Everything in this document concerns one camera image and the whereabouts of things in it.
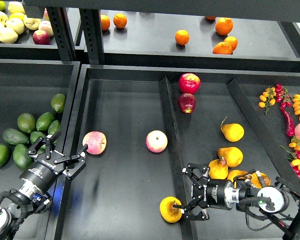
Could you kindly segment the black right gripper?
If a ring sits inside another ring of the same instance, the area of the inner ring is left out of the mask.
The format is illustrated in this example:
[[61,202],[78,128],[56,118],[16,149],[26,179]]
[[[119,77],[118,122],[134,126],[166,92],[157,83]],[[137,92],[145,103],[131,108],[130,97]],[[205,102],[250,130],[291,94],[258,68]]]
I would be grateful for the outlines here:
[[[185,206],[175,201],[173,207],[179,209],[186,220],[207,221],[210,219],[207,208],[231,210],[234,206],[231,194],[234,184],[227,179],[210,179],[209,170],[207,165],[196,163],[188,163],[182,169],[182,173],[192,181],[192,200]],[[193,210],[197,207],[201,210],[194,214]]]

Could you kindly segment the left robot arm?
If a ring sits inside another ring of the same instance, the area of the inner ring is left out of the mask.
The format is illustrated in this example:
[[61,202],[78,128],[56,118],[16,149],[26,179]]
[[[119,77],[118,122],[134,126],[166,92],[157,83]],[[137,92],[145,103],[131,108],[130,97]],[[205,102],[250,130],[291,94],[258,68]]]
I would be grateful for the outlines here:
[[70,156],[55,150],[53,143],[61,135],[57,131],[38,137],[27,150],[33,163],[20,175],[23,185],[0,193],[0,240],[12,240],[20,225],[32,214],[41,214],[53,205],[49,189],[61,175],[73,180],[86,166],[88,144]]

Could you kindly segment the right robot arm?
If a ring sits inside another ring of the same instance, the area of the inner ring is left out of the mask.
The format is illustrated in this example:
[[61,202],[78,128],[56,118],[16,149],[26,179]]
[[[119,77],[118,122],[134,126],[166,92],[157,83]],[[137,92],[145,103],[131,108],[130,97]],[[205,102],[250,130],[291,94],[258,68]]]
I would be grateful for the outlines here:
[[[256,172],[261,184],[257,188],[246,174],[234,179],[242,179],[243,183],[234,185],[229,179],[213,179],[209,176],[210,168],[202,164],[189,163],[182,169],[192,182],[192,200],[186,205],[173,202],[172,208],[179,209],[190,221],[206,221],[209,219],[208,208],[231,210],[245,213],[259,221],[269,220],[283,231],[284,240],[300,240],[300,193],[285,179],[277,177],[274,185],[265,185],[260,172]],[[289,198],[298,205],[298,212],[286,224],[278,218],[289,206]]]

